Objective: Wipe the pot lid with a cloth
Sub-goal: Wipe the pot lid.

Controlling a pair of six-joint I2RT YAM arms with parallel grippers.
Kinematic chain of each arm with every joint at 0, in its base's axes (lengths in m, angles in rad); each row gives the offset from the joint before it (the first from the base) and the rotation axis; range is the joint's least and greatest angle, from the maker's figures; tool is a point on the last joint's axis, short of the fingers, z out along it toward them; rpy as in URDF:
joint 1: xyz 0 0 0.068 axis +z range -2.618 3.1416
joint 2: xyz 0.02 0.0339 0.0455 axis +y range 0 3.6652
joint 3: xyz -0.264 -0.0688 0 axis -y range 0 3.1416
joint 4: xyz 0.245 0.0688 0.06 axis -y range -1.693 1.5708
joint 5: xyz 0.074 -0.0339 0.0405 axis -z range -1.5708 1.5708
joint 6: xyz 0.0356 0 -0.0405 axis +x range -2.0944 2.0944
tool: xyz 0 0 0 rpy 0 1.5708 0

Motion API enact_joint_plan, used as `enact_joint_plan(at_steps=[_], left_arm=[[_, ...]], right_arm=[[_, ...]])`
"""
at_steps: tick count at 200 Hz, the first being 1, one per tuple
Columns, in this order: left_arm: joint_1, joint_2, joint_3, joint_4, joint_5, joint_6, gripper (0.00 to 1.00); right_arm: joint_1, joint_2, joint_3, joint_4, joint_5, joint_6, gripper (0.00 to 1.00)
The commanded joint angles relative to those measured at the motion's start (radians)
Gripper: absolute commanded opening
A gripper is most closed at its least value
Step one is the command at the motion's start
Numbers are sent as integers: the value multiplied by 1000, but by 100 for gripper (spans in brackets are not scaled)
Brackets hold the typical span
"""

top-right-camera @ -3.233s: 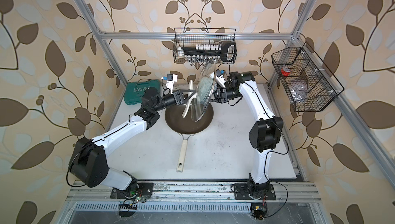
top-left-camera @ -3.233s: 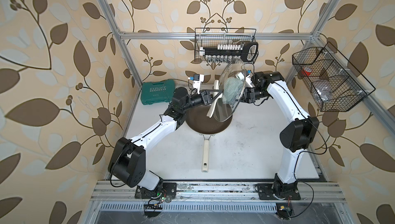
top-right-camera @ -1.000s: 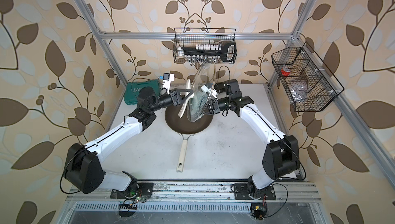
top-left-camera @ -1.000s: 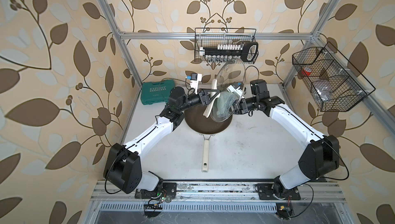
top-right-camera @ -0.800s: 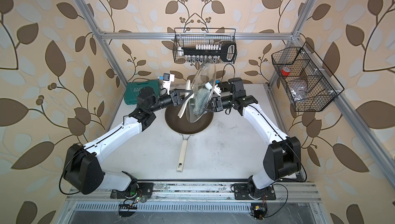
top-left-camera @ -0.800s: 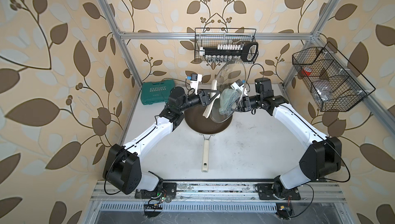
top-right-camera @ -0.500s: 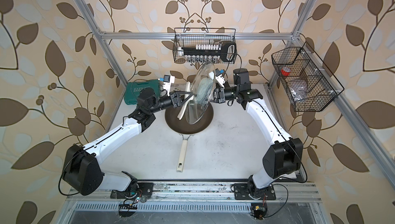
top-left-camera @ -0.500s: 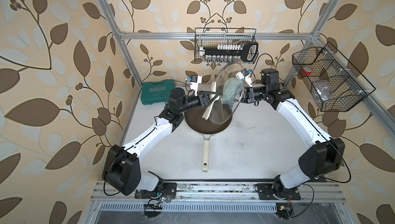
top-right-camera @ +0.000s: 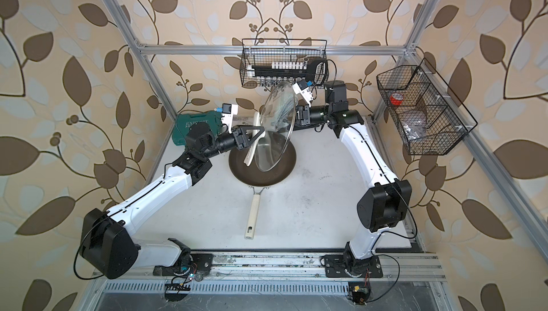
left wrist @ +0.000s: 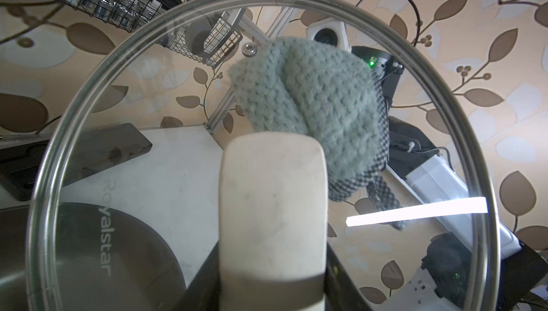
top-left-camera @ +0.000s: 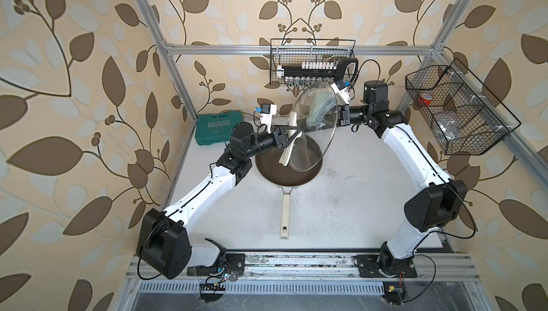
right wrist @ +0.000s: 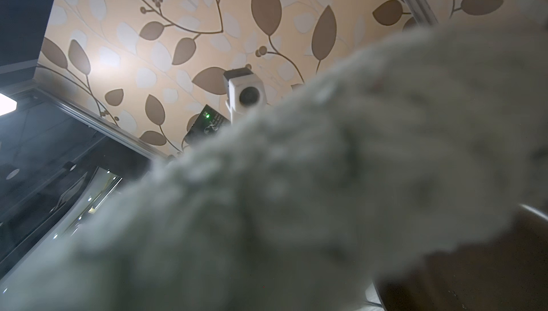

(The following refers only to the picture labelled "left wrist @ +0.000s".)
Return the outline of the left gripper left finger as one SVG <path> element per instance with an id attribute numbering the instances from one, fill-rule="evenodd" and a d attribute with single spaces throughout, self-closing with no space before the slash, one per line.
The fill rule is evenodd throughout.
<path id="1" fill-rule="evenodd" d="M 201 265 L 192 283 L 171 310 L 217 311 L 220 310 L 220 296 L 221 274 L 219 268 L 219 243 L 217 243 L 203 265 Z"/>

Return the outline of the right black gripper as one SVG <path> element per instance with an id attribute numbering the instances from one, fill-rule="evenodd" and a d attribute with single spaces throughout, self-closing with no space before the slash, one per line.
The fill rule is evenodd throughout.
<path id="1" fill-rule="evenodd" d="M 372 69 L 374 76 L 380 82 L 382 95 L 390 110 L 405 67 L 392 54 L 372 47 L 353 46 L 351 53 L 365 61 Z"/>

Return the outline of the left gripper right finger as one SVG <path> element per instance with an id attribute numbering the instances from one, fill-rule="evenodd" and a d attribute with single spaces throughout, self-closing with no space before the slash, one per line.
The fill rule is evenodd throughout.
<path id="1" fill-rule="evenodd" d="M 371 306 L 355 286 L 329 243 L 326 255 L 325 310 L 371 311 Z"/>

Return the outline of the green fluffy cloth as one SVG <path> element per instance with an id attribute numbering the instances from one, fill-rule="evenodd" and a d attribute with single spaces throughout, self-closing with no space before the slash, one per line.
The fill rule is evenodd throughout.
<path id="1" fill-rule="evenodd" d="M 301 134 L 321 144 L 331 201 L 365 188 L 377 210 L 400 207 L 382 177 L 388 106 L 365 61 L 327 44 L 282 37 L 232 65 L 228 77 L 255 131 Z"/>

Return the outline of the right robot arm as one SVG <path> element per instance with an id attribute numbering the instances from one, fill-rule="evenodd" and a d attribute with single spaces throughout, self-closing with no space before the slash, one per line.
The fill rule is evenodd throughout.
<path id="1" fill-rule="evenodd" d="M 382 84 L 388 108 L 392 106 L 405 67 L 392 54 L 364 46 L 351 52 L 366 61 Z M 452 169 L 450 152 L 436 146 L 418 127 L 395 117 L 389 120 L 390 156 L 388 172 L 417 199 L 419 206 L 403 211 L 374 212 L 372 187 L 367 198 L 352 205 L 363 221 L 351 226 L 376 225 L 381 221 L 419 221 L 435 218 L 447 231 L 433 238 L 413 276 L 405 282 L 395 262 L 381 270 L 388 297 L 373 287 L 360 291 L 372 310 L 464 310 L 472 263 L 472 217 L 487 214 L 484 197 L 469 197 L 466 183 Z M 499 225 L 501 272 L 495 310 L 547 310 L 547 302 L 532 290 L 547 274 L 547 261 L 529 245 Z"/>

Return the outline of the glass pot lid cream handle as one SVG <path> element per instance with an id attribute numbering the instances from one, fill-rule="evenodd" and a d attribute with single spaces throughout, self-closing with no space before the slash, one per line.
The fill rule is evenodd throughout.
<path id="1" fill-rule="evenodd" d="M 473 249 L 465 310 L 495 310 L 500 249 L 496 201 L 474 131 L 442 77 L 415 48 L 374 16 L 340 0 L 193 0 L 127 38 L 88 77 L 61 117 L 40 166 L 27 225 L 31 310 L 64 310 L 57 272 L 61 189 L 91 111 L 118 75 L 154 41 L 199 17 L 260 5 L 312 9 L 355 27 L 391 51 L 440 110 L 461 157 L 469 197 L 487 214 L 472 217 Z M 256 133 L 223 154 L 217 195 L 219 307 L 299 310 L 325 305 L 328 171 L 323 147 L 298 134 Z"/>

